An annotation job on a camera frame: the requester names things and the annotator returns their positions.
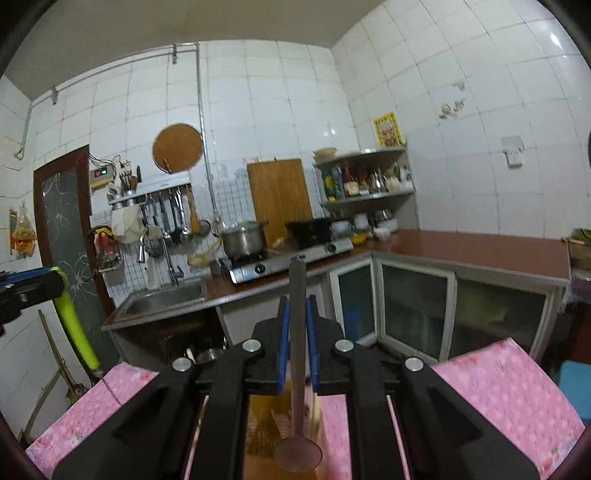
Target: basket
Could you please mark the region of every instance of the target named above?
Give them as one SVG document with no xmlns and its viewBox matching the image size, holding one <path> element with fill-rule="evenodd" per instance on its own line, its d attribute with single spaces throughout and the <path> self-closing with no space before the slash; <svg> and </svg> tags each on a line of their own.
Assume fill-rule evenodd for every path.
<svg viewBox="0 0 591 480">
<path fill-rule="evenodd" d="M 569 256 L 574 268 L 591 270 L 591 246 L 581 240 L 565 239 L 569 246 Z"/>
</svg>

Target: spoon handle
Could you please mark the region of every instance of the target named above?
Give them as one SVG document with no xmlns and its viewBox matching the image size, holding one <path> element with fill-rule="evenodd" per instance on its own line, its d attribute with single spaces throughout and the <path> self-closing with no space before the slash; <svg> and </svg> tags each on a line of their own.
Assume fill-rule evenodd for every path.
<svg viewBox="0 0 591 480">
<path fill-rule="evenodd" d="M 291 435 L 304 436 L 306 388 L 306 263 L 290 265 Z"/>
</svg>

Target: ceiling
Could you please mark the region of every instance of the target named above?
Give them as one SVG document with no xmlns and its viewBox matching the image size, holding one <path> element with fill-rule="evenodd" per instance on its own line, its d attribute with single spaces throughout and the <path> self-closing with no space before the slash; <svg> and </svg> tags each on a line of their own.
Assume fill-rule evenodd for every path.
<svg viewBox="0 0 591 480">
<path fill-rule="evenodd" d="M 381 0 L 59 0 L 6 76 L 34 99 L 75 75 L 151 47 L 253 38 L 332 47 Z"/>
</svg>

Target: corner shelf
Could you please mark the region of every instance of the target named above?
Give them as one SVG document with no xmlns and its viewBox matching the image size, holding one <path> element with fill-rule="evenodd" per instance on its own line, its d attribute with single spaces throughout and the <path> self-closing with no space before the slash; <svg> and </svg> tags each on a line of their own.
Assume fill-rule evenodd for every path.
<svg viewBox="0 0 591 480">
<path fill-rule="evenodd" d="M 372 193 L 371 195 L 357 195 L 355 197 L 349 197 L 342 200 L 336 200 L 334 202 L 324 202 L 322 206 L 327 210 L 336 208 L 339 206 L 350 205 L 352 203 L 367 202 L 369 200 L 378 200 L 389 197 L 397 197 L 400 195 L 411 195 L 414 193 L 414 189 L 400 189 L 396 192 L 383 192 L 383 193 Z"/>
<path fill-rule="evenodd" d="M 379 157 L 383 157 L 384 155 L 393 155 L 393 154 L 400 154 L 406 153 L 408 148 L 406 145 L 401 145 L 400 147 L 388 147 L 388 148 L 377 148 L 377 149 L 369 149 L 366 148 L 365 150 L 359 152 L 349 152 L 344 153 L 342 155 L 337 155 L 335 157 L 328 158 L 324 161 L 317 161 L 314 164 L 315 168 L 319 170 L 325 170 L 328 167 L 332 167 L 334 165 L 338 165 L 344 161 L 348 161 L 351 163 L 357 163 L 358 161 L 365 161 L 365 160 L 374 160 Z"/>
</svg>

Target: stainless steel sink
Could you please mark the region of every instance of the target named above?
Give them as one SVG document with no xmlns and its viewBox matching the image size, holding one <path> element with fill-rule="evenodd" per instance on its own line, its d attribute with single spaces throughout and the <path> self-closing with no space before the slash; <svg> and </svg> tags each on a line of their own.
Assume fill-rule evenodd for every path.
<svg viewBox="0 0 591 480">
<path fill-rule="evenodd" d="M 186 304 L 205 301 L 206 286 L 201 278 L 185 280 L 178 286 L 158 290 L 140 290 L 132 293 L 115 311 L 116 322 L 129 317 L 175 309 Z"/>
</svg>

